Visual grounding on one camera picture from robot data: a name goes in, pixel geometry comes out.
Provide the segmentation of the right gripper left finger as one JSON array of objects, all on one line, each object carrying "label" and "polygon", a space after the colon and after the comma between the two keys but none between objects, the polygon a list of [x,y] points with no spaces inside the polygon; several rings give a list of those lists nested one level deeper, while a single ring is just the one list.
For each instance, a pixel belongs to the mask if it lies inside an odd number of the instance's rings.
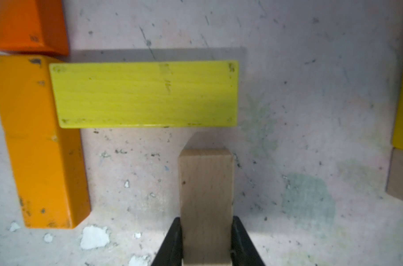
[{"label": "right gripper left finger", "polygon": [[182,266],[183,259],[183,234],[180,218],[176,217],[151,266]]}]

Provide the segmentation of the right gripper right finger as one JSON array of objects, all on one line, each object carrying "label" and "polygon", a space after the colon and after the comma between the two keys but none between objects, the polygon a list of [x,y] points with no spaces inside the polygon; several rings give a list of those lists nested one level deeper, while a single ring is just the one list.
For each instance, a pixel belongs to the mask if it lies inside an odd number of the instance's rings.
[{"label": "right gripper right finger", "polygon": [[231,261],[233,266],[265,266],[239,217],[231,226]]}]

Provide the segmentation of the natural wood block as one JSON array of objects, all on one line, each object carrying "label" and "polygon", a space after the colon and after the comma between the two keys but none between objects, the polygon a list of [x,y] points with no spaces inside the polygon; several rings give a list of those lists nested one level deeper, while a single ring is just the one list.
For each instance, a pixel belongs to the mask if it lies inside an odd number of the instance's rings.
[{"label": "natural wood block", "polygon": [[403,201],[403,150],[394,148],[391,155],[386,193]]},{"label": "natural wood block", "polygon": [[231,265],[234,167],[227,149],[186,149],[178,157],[185,266]]}]

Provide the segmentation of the amber orange block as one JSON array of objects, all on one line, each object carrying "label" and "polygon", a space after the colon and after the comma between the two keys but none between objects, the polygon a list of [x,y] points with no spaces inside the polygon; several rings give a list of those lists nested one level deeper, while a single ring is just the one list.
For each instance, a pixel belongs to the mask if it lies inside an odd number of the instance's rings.
[{"label": "amber orange block", "polygon": [[42,55],[0,55],[0,118],[24,224],[71,229],[91,211],[81,136],[59,126]]}]

